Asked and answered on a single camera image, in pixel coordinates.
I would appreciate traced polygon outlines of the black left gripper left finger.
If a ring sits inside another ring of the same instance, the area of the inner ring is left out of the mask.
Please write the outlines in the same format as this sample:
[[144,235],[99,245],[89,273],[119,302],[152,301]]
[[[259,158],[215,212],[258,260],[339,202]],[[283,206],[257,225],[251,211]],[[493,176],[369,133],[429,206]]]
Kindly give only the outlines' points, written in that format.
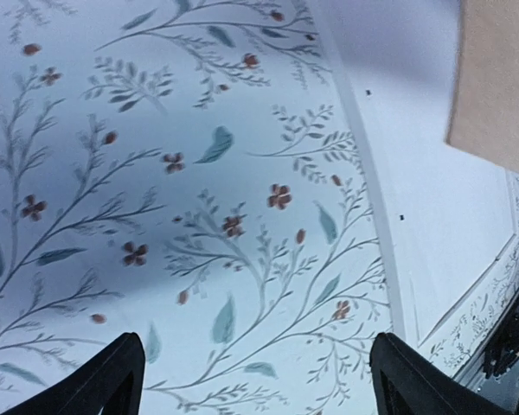
[[138,334],[124,333],[66,379],[3,415],[138,415],[144,366]]

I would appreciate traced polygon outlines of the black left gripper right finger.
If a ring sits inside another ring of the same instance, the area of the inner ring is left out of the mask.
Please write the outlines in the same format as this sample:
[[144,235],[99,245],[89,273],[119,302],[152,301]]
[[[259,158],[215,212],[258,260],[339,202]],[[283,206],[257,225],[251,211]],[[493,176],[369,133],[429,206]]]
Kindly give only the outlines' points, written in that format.
[[506,413],[439,371],[392,333],[376,336],[369,365],[379,414]]

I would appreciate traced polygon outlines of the brown cardboard backing board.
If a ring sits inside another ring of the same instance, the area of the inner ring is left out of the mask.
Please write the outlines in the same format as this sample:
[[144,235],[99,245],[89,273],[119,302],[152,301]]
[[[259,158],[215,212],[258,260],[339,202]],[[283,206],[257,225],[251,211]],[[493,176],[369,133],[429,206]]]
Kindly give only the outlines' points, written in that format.
[[519,1],[463,1],[446,142],[519,174]]

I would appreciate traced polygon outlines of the floral patterned table cover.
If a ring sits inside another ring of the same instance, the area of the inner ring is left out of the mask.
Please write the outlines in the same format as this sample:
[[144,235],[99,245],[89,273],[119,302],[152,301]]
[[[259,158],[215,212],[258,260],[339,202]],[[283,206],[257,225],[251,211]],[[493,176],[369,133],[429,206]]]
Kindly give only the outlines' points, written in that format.
[[478,389],[519,175],[445,142],[457,1],[0,1],[0,413],[124,332],[143,414]]

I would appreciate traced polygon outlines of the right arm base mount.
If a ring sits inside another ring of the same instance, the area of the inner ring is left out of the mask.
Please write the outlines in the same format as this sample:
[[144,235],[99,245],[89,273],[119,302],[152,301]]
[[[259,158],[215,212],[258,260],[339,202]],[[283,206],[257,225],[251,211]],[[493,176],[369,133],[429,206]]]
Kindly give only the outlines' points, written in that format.
[[506,374],[519,360],[519,291],[498,321],[483,351],[485,379]]

